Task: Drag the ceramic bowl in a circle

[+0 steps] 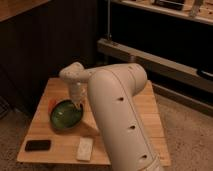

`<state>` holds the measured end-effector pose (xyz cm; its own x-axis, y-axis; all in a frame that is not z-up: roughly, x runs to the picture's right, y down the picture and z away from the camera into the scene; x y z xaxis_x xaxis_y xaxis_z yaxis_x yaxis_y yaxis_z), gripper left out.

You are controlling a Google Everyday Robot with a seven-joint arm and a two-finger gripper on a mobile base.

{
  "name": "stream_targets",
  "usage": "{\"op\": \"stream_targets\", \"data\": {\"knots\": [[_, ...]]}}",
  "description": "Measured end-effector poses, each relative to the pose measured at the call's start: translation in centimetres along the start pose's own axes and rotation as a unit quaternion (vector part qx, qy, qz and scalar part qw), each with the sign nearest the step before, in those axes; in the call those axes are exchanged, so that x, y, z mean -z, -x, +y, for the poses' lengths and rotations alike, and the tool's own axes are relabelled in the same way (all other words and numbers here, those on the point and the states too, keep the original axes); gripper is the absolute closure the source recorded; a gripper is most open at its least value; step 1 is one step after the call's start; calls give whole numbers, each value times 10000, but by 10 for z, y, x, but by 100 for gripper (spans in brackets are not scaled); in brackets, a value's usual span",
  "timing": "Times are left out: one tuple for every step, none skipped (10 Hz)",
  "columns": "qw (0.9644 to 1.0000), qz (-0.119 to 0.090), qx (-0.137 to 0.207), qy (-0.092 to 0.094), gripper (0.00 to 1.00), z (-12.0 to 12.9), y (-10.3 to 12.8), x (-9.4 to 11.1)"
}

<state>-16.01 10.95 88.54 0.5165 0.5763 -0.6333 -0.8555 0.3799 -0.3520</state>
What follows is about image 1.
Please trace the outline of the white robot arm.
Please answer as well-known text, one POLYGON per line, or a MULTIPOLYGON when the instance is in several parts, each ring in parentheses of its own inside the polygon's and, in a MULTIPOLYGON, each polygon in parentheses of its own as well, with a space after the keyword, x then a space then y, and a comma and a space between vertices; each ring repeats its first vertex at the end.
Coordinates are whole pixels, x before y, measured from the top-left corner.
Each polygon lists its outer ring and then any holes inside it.
POLYGON ((74 62, 63 68, 59 77, 67 83, 76 105, 88 99, 113 171, 164 171, 133 101, 147 83, 141 65, 86 69, 74 62))

